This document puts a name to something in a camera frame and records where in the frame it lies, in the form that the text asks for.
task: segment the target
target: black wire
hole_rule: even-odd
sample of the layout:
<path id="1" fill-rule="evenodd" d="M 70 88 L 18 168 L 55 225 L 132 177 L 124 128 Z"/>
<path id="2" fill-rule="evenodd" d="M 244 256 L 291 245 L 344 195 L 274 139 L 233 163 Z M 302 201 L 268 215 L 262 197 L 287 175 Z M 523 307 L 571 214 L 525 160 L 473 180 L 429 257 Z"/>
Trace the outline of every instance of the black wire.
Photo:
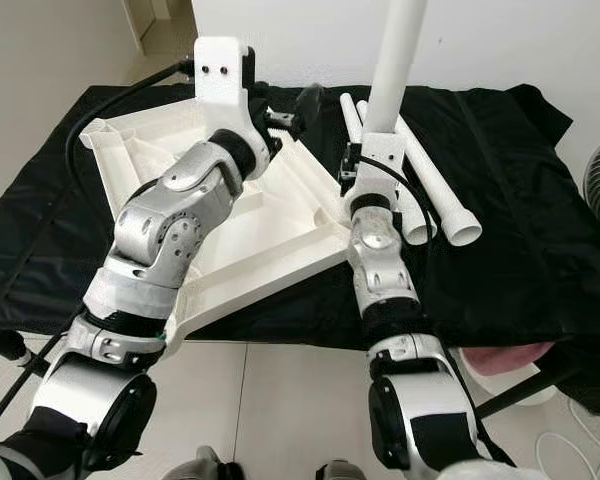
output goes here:
<path id="1" fill-rule="evenodd" d="M 133 95 L 134 93 L 137 93 L 146 87 L 158 83 L 159 81 L 164 80 L 165 78 L 168 78 L 177 72 L 191 74 L 193 72 L 193 60 L 183 60 L 178 63 L 174 63 L 173 65 L 163 70 L 160 70 L 159 72 L 154 73 L 153 75 L 143 80 L 140 80 L 137 83 L 134 83 L 133 85 L 124 89 L 122 92 L 117 93 L 111 98 L 108 98 L 103 103 L 101 103 L 100 105 L 83 115 L 73 125 L 73 127 L 69 131 L 69 134 L 67 135 L 67 140 L 64 144 L 64 161 L 67 173 L 69 174 L 69 179 L 77 187 L 79 195 L 87 204 L 91 215 L 96 220 L 97 228 L 100 231 L 102 237 L 104 238 L 107 244 L 107 248 L 109 247 L 110 242 L 111 220 L 101 215 L 100 212 L 98 212 L 98 210 L 93 205 L 89 197 L 89 194 L 87 192 L 86 187 L 84 186 L 84 183 L 82 182 L 82 179 L 80 178 L 74 155 L 76 142 L 78 140 L 78 137 L 80 136 L 80 133 L 85 129 L 85 127 L 89 125 L 89 123 L 91 123 L 95 118 L 100 116 L 102 112 L 104 112 L 106 109 L 120 103 L 122 100 Z"/>
<path id="2" fill-rule="evenodd" d="M 467 384 L 464 381 L 462 372 L 460 372 L 460 368 L 458 367 L 458 362 L 456 362 L 455 358 L 453 358 L 453 356 L 449 352 L 449 349 L 446 346 L 443 348 L 445 351 L 445 357 L 447 358 L 449 365 L 451 365 L 451 368 L 453 369 L 454 373 L 456 374 L 456 377 L 458 378 L 458 381 L 460 382 L 460 386 L 464 390 L 464 393 L 467 396 L 469 403 L 471 404 L 472 411 L 475 413 L 476 404 L 474 403 L 473 398 L 471 397 L 471 393 L 469 392 L 469 388 L 467 387 Z M 515 468 L 516 464 L 514 463 L 514 461 L 511 460 L 511 457 L 507 454 L 507 452 L 505 452 L 497 443 L 495 443 L 491 439 L 489 432 L 487 431 L 486 427 L 484 426 L 484 422 L 477 415 L 476 415 L 476 428 L 478 431 L 478 440 L 481 440 L 482 443 L 484 443 L 485 447 L 487 447 L 487 450 L 488 450 L 489 454 L 491 455 L 491 458 L 497 462 L 502 462 L 502 463 L 509 465 L 510 467 Z"/>
<path id="3" fill-rule="evenodd" d="M 133 200 L 134 198 L 136 198 L 137 196 L 142 195 L 144 192 L 146 192 L 147 190 L 149 190 L 150 188 L 155 187 L 158 184 L 158 179 L 154 178 L 153 180 L 149 180 L 147 183 L 140 185 L 140 187 L 131 194 L 131 196 L 129 197 L 129 199 L 127 200 L 127 203 L 129 203 L 131 200 Z"/>
<path id="4" fill-rule="evenodd" d="M 31 374 L 34 373 L 34 371 L 38 367 L 38 364 L 41 361 L 43 361 L 44 357 L 46 357 L 47 354 L 51 351 L 51 349 L 56 346 L 56 344 L 62 338 L 64 332 L 71 326 L 73 319 L 78 315 L 78 313 L 80 313 L 80 311 L 83 308 L 84 304 L 81 302 L 79 307 L 71 313 L 69 321 L 62 327 L 60 332 L 56 333 L 53 337 L 49 339 L 47 343 L 45 343 L 44 347 L 42 347 L 40 351 L 36 355 L 34 355 L 31 361 L 27 364 L 27 366 L 25 367 L 24 371 L 20 374 L 18 379 L 15 382 L 13 382 L 13 385 L 11 385 L 9 391 L 4 395 L 4 397 L 2 397 L 2 400 L 0 400 L 0 417 L 4 414 L 4 411 L 7 409 L 14 397 L 18 394 L 22 386 L 29 379 Z"/>
<path id="5" fill-rule="evenodd" d="M 403 175 L 400 175 L 399 173 L 396 173 L 386 165 L 367 157 L 360 157 L 359 161 L 360 163 L 366 163 L 367 165 L 371 165 L 372 167 L 376 167 L 382 170 L 384 173 L 390 175 L 391 177 L 395 178 L 398 182 L 400 182 L 400 184 L 404 188 L 406 188 L 409 191 L 409 193 L 411 193 L 411 195 L 413 195 L 413 198 L 415 199 L 416 203 L 418 204 L 418 207 L 420 208 L 420 211 L 422 212 L 422 216 L 424 217 L 425 228 L 427 230 L 426 263 L 424 267 L 424 275 L 422 280 L 423 287 L 422 291 L 420 292 L 420 298 L 423 300 L 422 303 L 424 304 L 424 299 L 427 292 L 427 269 L 431 263 L 431 243 L 433 240 L 433 227 L 431 226 L 431 219 L 429 218 L 429 210 L 427 209 L 426 203 L 420 195 L 420 192 L 413 185 L 411 185 Z"/>

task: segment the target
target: white pvc pipe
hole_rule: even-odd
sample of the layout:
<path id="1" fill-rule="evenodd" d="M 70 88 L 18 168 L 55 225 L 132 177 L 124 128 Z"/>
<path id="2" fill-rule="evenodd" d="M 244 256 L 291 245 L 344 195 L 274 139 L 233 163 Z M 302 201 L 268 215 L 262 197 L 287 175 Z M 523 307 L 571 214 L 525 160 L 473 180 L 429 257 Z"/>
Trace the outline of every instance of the white pvc pipe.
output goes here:
<path id="1" fill-rule="evenodd" d="M 351 143 L 360 143 L 362 139 L 362 123 L 358 118 L 356 107 L 353 105 L 353 99 L 348 93 L 340 95 L 340 106 L 344 115 L 344 123 L 347 125 L 349 140 Z"/>
<path id="2" fill-rule="evenodd" d="M 475 215 L 460 203 L 424 147 L 400 116 L 395 131 L 405 139 L 407 158 L 440 215 L 440 226 L 449 243 L 454 247 L 461 247 L 476 241 L 482 234 L 482 225 Z"/>
<path id="3" fill-rule="evenodd" d="M 426 0 L 391 0 L 363 135 L 394 132 L 426 5 Z"/>
<path id="4" fill-rule="evenodd" d="M 358 114 L 360 114 L 360 118 L 365 122 L 367 102 L 360 100 L 356 104 L 356 107 L 358 109 Z M 418 202 L 413 198 L 411 192 L 402 185 L 398 184 L 397 189 L 398 199 L 396 205 L 398 211 L 402 213 L 402 235 L 404 236 L 404 239 L 409 245 L 422 245 L 427 243 L 427 223 Z M 429 212 L 427 212 L 427 215 L 429 215 L 429 220 L 431 222 L 432 237 L 435 237 L 438 233 L 438 225 L 433 221 Z"/>

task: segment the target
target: pink object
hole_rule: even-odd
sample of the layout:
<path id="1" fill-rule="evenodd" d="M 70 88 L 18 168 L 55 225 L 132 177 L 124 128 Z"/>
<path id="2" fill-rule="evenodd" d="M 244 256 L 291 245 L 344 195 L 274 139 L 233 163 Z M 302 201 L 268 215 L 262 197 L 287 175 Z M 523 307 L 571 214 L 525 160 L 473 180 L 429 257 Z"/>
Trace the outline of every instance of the pink object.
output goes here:
<path id="1" fill-rule="evenodd" d="M 553 342 L 517 347 L 463 348 L 465 359 L 480 375 L 491 376 L 526 367 L 553 347 Z"/>

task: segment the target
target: floor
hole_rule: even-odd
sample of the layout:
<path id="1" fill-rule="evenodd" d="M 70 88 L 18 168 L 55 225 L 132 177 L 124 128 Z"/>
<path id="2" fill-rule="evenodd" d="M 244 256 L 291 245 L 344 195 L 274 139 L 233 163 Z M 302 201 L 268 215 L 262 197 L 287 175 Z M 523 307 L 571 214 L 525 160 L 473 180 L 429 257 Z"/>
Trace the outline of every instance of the floor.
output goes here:
<path id="1" fill-rule="evenodd" d="M 28 339 L 33 349 L 44 340 Z M 0 397 L 19 371 L 0 359 Z M 249 480 L 312 479 L 334 458 L 359 465 L 371 479 L 402 478 L 375 459 L 367 413 L 369 385 L 360 352 L 309 346 L 187 342 L 151 370 L 158 403 L 140 445 L 143 456 L 96 480 L 160 480 L 211 445 L 225 461 L 240 462 Z M 476 401 L 488 397 L 467 379 Z M 0 421 L 0 439 L 20 428 L 38 381 L 30 381 Z M 600 418 L 579 407 L 600 439 Z M 537 468 L 535 441 L 545 431 L 578 445 L 597 466 L 600 449 L 586 437 L 558 395 L 535 407 L 511 407 L 486 422 L 493 439 L 520 466 Z M 554 439 L 543 444 L 552 479 L 589 479 L 584 465 Z"/>

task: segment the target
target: black cloth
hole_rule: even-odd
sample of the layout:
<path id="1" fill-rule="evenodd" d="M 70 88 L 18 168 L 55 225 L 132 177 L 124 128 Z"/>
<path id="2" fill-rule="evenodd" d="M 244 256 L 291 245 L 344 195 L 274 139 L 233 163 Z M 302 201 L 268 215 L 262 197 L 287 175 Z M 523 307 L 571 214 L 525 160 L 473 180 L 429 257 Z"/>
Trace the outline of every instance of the black cloth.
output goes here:
<path id="1" fill-rule="evenodd" d="M 56 332 L 106 254 L 109 239 L 93 228 L 95 219 L 68 185 L 62 146 L 82 114 L 118 91 L 89 88 L 0 199 L 0 329 Z M 369 88 L 326 89 L 320 117 L 301 137 L 334 176 L 346 144 L 338 102 L 345 91 L 356 101 Z M 289 111 L 299 92 L 271 87 L 270 105 Z M 150 88 L 106 116 L 192 94 L 189 85 Z M 405 252 L 443 341 L 600 342 L 600 226 L 553 149 L 570 120 L 529 86 L 409 87 L 401 113 L 484 227 L 470 246 L 451 248 L 439 235 L 431 258 L 422 247 Z M 108 212 L 92 153 L 80 145 L 77 156 L 92 201 Z M 361 349 L 351 270 L 331 268 L 193 336 Z"/>

